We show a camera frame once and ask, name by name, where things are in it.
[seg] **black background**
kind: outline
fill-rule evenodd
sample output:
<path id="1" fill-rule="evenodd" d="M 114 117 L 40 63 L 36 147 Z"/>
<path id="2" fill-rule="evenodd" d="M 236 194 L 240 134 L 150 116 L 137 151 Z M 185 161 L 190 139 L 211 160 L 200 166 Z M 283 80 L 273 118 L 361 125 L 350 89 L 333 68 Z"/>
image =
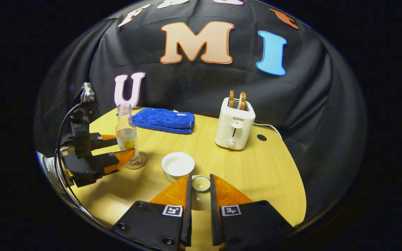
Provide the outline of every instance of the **black background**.
<path id="1" fill-rule="evenodd" d="M 341 52 L 359 78 L 369 117 L 367 154 L 354 187 L 286 248 L 402 247 L 402 5 L 267 2 Z M 0 250 L 126 249 L 54 195 L 36 164 L 31 132 L 36 92 L 55 58 L 90 26 L 129 4 L 0 2 Z"/>

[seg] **toaster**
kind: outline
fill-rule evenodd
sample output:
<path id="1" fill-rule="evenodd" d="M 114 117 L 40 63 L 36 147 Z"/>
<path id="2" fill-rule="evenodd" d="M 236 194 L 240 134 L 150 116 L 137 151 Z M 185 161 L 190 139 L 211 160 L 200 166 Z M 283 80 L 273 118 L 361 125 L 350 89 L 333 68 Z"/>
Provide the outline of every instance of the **toaster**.
<path id="1" fill-rule="evenodd" d="M 244 110 L 237 109 L 238 99 L 233 99 L 233 108 L 229 107 L 228 103 L 229 98 L 225 98 L 221 105 L 215 143 L 225 148 L 241 150 L 251 133 L 255 113 L 247 101 L 245 101 Z"/>

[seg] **blue towel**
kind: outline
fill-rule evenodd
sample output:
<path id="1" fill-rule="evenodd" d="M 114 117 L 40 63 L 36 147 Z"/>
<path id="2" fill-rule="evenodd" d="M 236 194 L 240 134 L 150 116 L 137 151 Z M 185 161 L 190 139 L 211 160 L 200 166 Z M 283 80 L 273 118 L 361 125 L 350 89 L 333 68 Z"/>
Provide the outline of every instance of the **blue towel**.
<path id="1" fill-rule="evenodd" d="M 195 125 L 195 116 L 191 113 L 145 108 L 133 115 L 133 123 L 140 128 L 189 135 Z"/>

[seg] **wooden table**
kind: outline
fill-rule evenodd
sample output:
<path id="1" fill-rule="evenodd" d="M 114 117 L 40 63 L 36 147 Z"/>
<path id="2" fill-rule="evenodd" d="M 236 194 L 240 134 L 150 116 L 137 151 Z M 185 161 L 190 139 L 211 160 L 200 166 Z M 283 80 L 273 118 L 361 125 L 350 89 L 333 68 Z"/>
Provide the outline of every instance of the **wooden table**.
<path id="1" fill-rule="evenodd" d="M 133 114 L 140 108 L 134 108 Z M 115 135 L 118 123 L 114 109 L 90 125 L 90 132 Z M 254 126 L 246 147 L 234 151 L 214 142 L 218 119 L 195 114 L 191 135 L 178 135 L 137 128 L 138 147 L 148 156 L 137 170 L 121 168 L 95 184 L 72 187 L 85 208 L 112 227 L 137 200 L 150 201 L 171 183 L 164 178 L 161 160 L 169 153 L 182 151 L 195 160 L 193 175 L 217 175 L 254 201 L 267 200 L 292 226 L 305 217 L 306 198 L 297 167 L 279 135 L 267 127 Z M 265 135 L 261 141 L 257 135 Z M 118 151 L 118 146 L 97 149 L 93 155 Z M 212 246 L 210 211 L 192 210 L 191 250 L 218 250 Z"/>

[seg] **glass bottle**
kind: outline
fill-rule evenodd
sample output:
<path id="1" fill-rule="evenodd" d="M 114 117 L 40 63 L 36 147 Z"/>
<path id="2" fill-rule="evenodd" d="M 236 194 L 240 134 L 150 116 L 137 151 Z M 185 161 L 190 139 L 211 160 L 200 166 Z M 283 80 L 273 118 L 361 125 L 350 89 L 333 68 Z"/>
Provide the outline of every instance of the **glass bottle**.
<path id="1" fill-rule="evenodd" d="M 128 162 L 127 168 L 140 160 L 137 145 L 137 129 L 131 116 L 131 105 L 120 104 L 118 106 L 118 125 L 116 126 L 116 138 L 120 151 L 136 149 L 133 158 Z"/>

